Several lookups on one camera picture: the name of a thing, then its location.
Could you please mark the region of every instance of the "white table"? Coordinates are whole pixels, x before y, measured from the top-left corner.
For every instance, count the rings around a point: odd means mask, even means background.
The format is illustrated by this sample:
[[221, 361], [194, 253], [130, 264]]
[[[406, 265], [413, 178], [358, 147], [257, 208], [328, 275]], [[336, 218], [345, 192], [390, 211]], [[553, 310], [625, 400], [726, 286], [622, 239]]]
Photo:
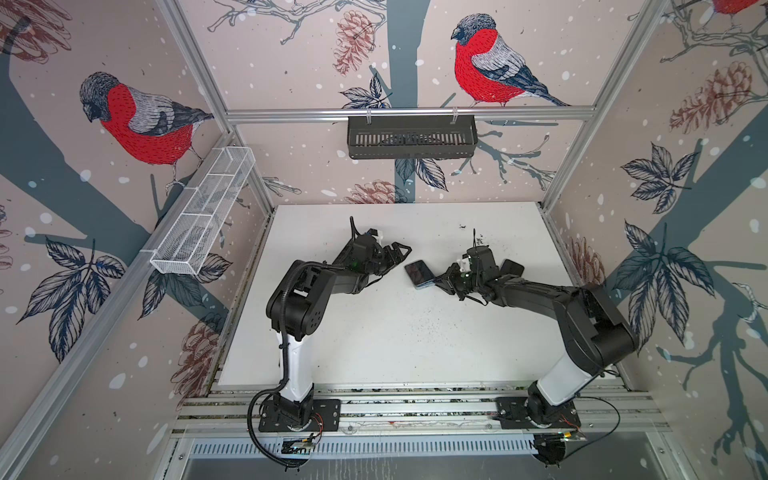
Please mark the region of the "white table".
[[[472, 228], [496, 263], [525, 265], [531, 281], [571, 285], [534, 203], [283, 205], [266, 240], [220, 386], [277, 384], [282, 376], [266, 302], [294, 260], [329, 262], [349, 239], [349, 216], [383, 244], [413, 248], [435, 275], [472, 246]], [[416, 290], [403, 265], [358, 295], [332, 295], [311, 336], [315, 384], [358, 388], [476, 386], [528, 381], [564, 352], [553, 319], [526, 310], [459, 302]]]

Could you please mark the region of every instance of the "white mesh basket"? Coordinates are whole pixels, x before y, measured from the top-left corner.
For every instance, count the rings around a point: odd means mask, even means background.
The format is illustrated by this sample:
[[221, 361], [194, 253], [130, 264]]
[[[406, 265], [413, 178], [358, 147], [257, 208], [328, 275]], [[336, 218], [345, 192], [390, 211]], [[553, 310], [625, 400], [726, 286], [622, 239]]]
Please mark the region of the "white mesh basket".
[[248, 147], [219, 153], [150, 262], [161, 273], [197, 275], [255, 159]]

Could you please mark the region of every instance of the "smartphone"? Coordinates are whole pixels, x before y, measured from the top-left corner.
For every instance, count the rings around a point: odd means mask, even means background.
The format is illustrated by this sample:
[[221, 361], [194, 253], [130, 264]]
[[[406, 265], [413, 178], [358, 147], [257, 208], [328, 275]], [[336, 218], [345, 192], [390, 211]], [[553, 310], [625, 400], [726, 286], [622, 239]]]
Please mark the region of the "smartphone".
[[413, 286], [416, 289], [425, 288], [435, 283], [435, 275], [429, 269], [424, 260], [417, 260], [413, 263], [406, 265], [406, 272], [411, 277]]

